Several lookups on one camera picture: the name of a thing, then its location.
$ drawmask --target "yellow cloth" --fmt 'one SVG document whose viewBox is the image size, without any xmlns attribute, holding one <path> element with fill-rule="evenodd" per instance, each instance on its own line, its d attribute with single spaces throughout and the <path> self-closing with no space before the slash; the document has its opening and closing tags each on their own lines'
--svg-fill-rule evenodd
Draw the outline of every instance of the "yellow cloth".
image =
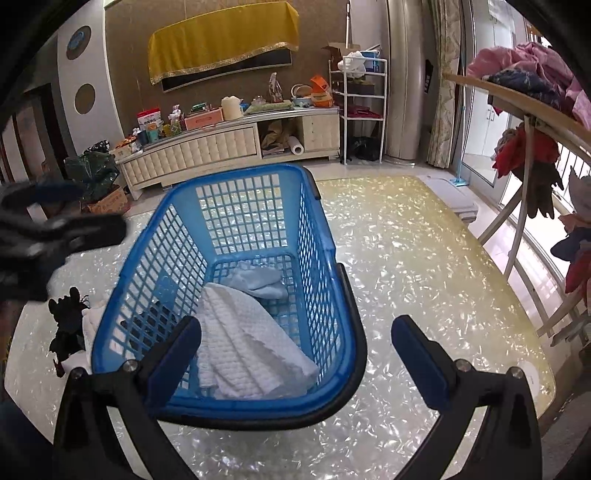
<svg viewBox="0 0 591 480">
<path fill-rule="evenodd" d="M 161 28 L 148 42 L 150 81 L 205 72 L 300 43 L 299 15 L 287 2 L 225 8 Z"/>
</svg>

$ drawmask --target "blue plastic basket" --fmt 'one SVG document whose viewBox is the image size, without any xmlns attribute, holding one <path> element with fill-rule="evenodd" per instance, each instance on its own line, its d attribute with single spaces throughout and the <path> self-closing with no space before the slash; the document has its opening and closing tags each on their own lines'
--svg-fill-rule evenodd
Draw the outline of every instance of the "blue plastic basket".
<svg viewBox="0 0 591 480">
<path fill-rule="evenodd" d="M 201 289 L 238 261 L 283 272 L 286 300 L 261 300 L 320 368 L 298 398 L 216 400 L 199 387 L 195 357 L 159 418 L 224 429 L 297 428 L 337 412 L 355 393 L 367 358 L 349 281 L 316 184 L 305 168 L 246 168 L 187 181 L 169 192 L 131 249 L 92 351 L 95 373 L 141 359 L 194 315 Z"/>
</svg>

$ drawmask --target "toilet paper roll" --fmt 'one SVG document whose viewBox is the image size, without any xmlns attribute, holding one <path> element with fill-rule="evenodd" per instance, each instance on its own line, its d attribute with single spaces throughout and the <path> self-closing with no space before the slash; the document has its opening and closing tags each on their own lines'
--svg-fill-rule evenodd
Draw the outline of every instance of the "toilet paper roll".
<svg viewBox="0 0 591 480">
<path fill-rule="evenodd" d="M 304 152 L 304 147 L 296 137 L 289 137 L 287 139 L 287 144 L 290 146 L 291 153 L 294 155 L 299 156 Z"/>
</svg>

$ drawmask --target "pink clothing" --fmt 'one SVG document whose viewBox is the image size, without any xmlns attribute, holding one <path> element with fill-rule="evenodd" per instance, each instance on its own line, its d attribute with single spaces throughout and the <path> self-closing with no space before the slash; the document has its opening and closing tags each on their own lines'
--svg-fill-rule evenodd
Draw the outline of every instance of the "pink clothing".
<svg viewBox="0 0 591 480">
<path fill-rule="evenodd" d="M 483 48 L 468 65 L 466 73 L 481 79 L 512 68 L 536 72 L 560 93 L 562 112 L 572 115 L 591 130 L 591 102 L 564 60 L 551 48 L 535 42 L 506 47 Z"/>
</svg>

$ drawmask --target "glossy tablecloth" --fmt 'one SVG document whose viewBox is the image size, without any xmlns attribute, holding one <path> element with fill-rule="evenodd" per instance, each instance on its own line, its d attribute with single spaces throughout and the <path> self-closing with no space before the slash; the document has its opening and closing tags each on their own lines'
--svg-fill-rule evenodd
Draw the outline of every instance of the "glossy tablecloth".
<svg viewBox="0 0 591 480">
<path fill-rule="evenodd" d="M 554 398 L 554 379 L 517 297 L 476 238 L 443 202 L 412 177 L 318 183 L 368 340 L 365 377 L 349 404 L 327 421 L 292 432 L 198 430 L 162 424 L 173 445 L 204 479 L 391 479 L 437 418 L 423 403 L 389 340 L 392 320 L 409 314 L 452 358 L 505 372 L 524 368 L 538 415 Z M 125 243 L 71 257 L 52 279 L 53 296 L 72 284 L 96 303 L 108 295 L 150 213 L 130 219 Z M 56 324 L 47 306 L 29 304 L 17 326 L 6 388 L 35 426 L 53 437 L 65 379 L 48 346 Z M 145 475 L 121 419 L 118 436 Z M 457 472 L 478 432 L 472 420 L 448 474 Z"/>
</svg>

